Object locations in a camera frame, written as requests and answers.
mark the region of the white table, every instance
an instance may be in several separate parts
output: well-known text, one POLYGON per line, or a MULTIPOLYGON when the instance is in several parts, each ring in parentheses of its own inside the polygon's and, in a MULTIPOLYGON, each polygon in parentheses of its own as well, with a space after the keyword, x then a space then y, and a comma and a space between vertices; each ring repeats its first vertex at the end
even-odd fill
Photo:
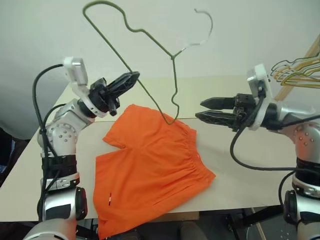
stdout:
MULTIPOLYGON (((170 103, 168 79, 144 80, 148 89, 170 115, 175 108, 170 103)), ((197 149, 203 163, 216 178, 204 192, 190 199, 172 212, 192 212, 221 209, 237 209, 277 205, 278 186, 286 172, 261 172, 243 168, 231 158, 229 146, 234 133, 227 127, 210 125, 194 118, 201 111, 199 103, 209 97, 232 97, 236 93, 248 93, 245 76, 180 78, 177 102, 181 105, 180 117, 197 130, 197 149)), ((68 86, 56 104, 66 103, 76 96, 68 86)), ((136 85, 120 97, 119 115, 130 104, 155 108, 151 100, 136 85)), ((80 184, 87 195, 87 218, 96 218, 93 206, 95 182, 95 157, 115 151, 116 148, 102 141, 116 117, 107 116, 84 129, 77 143, 77 168, 80 184)), ((0 188, 0 221, 36 221, 36 205, 40 196, 41 149, 35 136, 19 158, 10 175, 0 188)), ((295 148, 285 136, 268 132, 246 130, 235 147, 236 155, 244 162, 263 167, 293 167, 295 148)), ((290 188, 290 181, 283 191, 290 188)))

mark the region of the orange shorts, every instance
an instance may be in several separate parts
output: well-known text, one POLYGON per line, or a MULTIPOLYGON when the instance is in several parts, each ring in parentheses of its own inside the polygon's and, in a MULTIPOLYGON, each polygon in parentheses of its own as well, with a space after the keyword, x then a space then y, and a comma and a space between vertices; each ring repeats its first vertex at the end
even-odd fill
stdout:
POLYGON ((130 105, 103 140, 119 150, 96 158, 100 239, 167 213, 215 178, 197 152, 196 131, 179 120, 167 125, 157 110, 130 105))

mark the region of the green wire hanger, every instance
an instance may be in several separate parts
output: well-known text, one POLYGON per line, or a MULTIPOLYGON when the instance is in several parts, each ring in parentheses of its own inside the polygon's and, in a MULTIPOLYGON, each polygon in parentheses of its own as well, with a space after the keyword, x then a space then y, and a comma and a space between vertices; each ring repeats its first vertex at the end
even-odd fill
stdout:
POLYGON ((126 28, 133 32, 133 33, 144 33, 145 35, 147 35, 155 44, 157 44, 172 60, 172 66, 173 66, 173 75, 174 75, 174 94, 171 97, 171 102, 176 106, 176 115, 174 117, 174 119, 171 122, 168 122, 168 120, 166 119, 164 113, 162 112, 160 106, 158 105, 158 103, 156 102, 156 100, 151 96, 151 94, 148 92, 148 90, 146 89, 146 87, 143 85, 143 83, 138 79, 138 83, 141 85, 141 87, 143 88, 143 90, 146 92, 146 94, 151 98, 151 100, 154 102, 154 104, 156 105, 156 107, 158 108, 159 112, 161 113, 163 119, 165 120, 165 122, 168 125, 173 124, 176 119, 178 118, 179 115, 179 111, 180 111, 180 106, 175 102, 175 96, 178 93, 178 84, 177 84, 177 73, 176 73, 176 63, 175 63, 175 59, 176 57, 181 54, 184 50, 186 50, 189 47, 192 46, 199 46, 202 45, 204 43, 206 43, 209 40, 209 37, 212 33, 212 29, 213 29, 213 20, 212 17, 210 16, 210 14, 204 10, 197 10, 194 9, 196 13, 201 13, 201 14, 206 14, 209 18, 210 18, 210 22, 211 22, 211 27, 210 27, 210 31, 208 33, 208 36, 205 40, 201 41, 201 42, 197 42, 197 43, 191 43, 188 46, 184 47, 183 49, 181 49, 180 51, 178 51, 176 54, 171 54, 164 46, 162 46, 149 32, 147 32, 146 30, 144 30, 143 28, 139 28, 139 29, 133 29, 129 26, 128 21, 127 21, 127 17, 126 17, 126 13, 125 11, 120 8, 118 5, 114 4, 113 2, 110 1, 104 1, 104 0, 97 0, 97 1, 93 1, 93 2, 89 2, 88 4, 86 4, 83 9, 82 9, 82 14, 84 15, 84 17, 87 19, 87 21, 92 25, 92 27, 98 32, 98 34, 103 38, 103 40, 109 45, 109 47, 113 50, 113 52, 118 56, 118 58, 121 60, 121 62, 126 66, 126 68, 132 73, 132 69, 129 67, 129 65, 126 63, 126 61, 124 60, 124 58, 118 53, 118 51, 114 48, 114 46, 109 42, 109 40, 106 38, 106 36, 99 30, 99 28, 92 22, 92 20, 88 17, 88 15, 86 14, 86 11, 88 8, 94 6, 94 5, 99 5, 99 4, 103 4, 103 5, 108 5, 111 6, 115 9, 117 9, 120 13, 122 13, 123 15, 123 20, 124 20, 124 24, 126 26, 126 28))

